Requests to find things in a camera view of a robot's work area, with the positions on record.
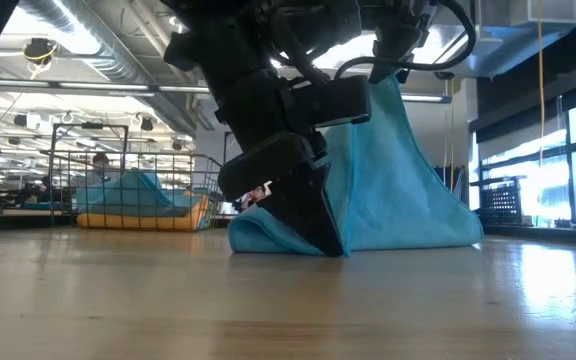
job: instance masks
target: blue fabric in basket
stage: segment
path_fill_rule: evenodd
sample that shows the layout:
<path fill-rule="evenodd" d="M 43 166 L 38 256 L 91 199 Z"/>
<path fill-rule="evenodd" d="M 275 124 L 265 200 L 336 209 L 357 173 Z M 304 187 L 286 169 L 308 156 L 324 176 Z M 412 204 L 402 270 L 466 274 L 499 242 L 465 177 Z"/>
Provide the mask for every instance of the blue fabric in basket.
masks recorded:
<path fill-rule="evenodd" d="M 396 79 L 371 85 L 372 118 L 326 133 L 326 190 L 344 252 L 465 246 L 478 217 L 443 185 L 414 140 Z M 321 255 L 266 210 L 251 207 L 229 228 L 235 252 Z"/>
<path fill-rule="evenodd" d="M 184 217 L 200 199 L 183 190 L 164 191 L 154 173 L 135 169 L 117 180 L 77 189 L 77 208 L 90 214 Z"/>

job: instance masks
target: exposed duct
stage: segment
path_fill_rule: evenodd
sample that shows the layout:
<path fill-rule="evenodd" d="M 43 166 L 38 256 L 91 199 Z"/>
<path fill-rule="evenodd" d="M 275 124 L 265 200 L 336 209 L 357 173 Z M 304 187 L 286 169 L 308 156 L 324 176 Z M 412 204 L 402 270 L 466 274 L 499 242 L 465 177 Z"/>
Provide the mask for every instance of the exposed duct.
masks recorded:
<path fill-rule="evenodd" d="M 108 80 L 124 84 L 155 81 L 86 2 L 20 0 L 19 7 L 53 27 L 59 33 L 56 39 L 71 52 L 99 56 L 100 59 L 84 61 Z M 175 105 L 183 106 L 185 101 L 180 101 L 179 97 L 184 96 L 155 94 L 139 101 L 150 106 L 174 131 L 194 134 L 197 125 L 185 109 Z"/>

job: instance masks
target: table surface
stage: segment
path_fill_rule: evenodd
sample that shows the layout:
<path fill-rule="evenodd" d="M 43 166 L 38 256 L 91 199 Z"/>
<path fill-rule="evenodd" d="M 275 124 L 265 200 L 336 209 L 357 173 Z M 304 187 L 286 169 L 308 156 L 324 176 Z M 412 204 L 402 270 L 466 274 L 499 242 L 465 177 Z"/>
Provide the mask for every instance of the table surface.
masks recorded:
<path fill-rule="evenodd" d="M 0 359 L 576 359 L 576 247 L 349 259 L 198 234 L 0 232 Z"/>

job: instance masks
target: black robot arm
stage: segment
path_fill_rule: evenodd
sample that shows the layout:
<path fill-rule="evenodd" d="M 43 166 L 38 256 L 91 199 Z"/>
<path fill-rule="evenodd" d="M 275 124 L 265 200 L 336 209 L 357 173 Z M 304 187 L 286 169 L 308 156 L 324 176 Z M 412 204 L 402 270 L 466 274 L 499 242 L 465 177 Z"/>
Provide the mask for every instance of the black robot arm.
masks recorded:
<path fill-rule="evenodd" d="M 173 34 L 165 60 L 202 71 L 217 119 L 243 150 L 220 172 L 226 199 L 270 182 L 272 194 L 258 205 L 324 254 L 342 255 L 324 189 L 330 165 L 319 161 L 326 142 L 317 128 L 368 121 L 368 85 L 363 76 L 341 78 L 343 71 L 330 79 L 312 61 L 374 29 L 375 57 L 368 59 L 377 60 L 363 62 L 375 64 L 370 81 L 379 82 L 414 65 L 411 52 L 423 45 L 439 2 L 455 0 L 162 1 L 190 29 Z M 301 76 L 280 77 L 271 58 Z"/>

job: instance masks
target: blue towel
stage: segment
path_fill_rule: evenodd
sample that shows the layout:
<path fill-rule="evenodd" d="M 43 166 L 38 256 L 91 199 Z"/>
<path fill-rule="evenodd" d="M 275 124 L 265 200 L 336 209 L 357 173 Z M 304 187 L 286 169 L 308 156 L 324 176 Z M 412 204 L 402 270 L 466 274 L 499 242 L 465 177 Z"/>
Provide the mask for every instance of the blue towel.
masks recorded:
<path fill-rule="evenodd" d="M 184 217 L 200 199 L 183 190 L 164 191 L 154 173 L 135 169 L 117 180 L 77 189 L 77 208 L 90 214 Z"/>
<path fill-rule="evenodd" d="M 371 85 L 372 118 L 326 133 L 332 164 L 326 190 L 344 252 L 465 246 L 479 219 L 456 199 L 414 140 L 396 79 Z M 253 206 L 229 228 L 234 252 L 321 255 L 266 210 Z"/>

